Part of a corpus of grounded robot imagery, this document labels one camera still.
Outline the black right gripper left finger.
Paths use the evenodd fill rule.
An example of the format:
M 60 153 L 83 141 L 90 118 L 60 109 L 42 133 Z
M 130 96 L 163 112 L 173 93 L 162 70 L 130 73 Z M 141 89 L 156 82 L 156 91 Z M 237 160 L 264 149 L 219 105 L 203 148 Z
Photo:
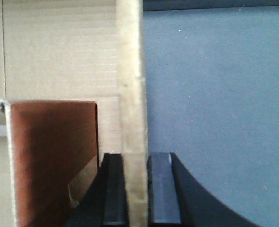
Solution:
M 104 155 L 99 171 L 67 227 L 127 227 L 127 198 L 120 154 Z

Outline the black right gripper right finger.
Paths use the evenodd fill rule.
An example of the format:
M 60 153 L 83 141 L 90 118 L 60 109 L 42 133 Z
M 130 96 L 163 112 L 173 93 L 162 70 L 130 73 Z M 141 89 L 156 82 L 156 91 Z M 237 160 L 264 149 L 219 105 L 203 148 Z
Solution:
M 147 170 L 149 226 L 255 226 L 208 192 L 175 153 L 151 153 Z

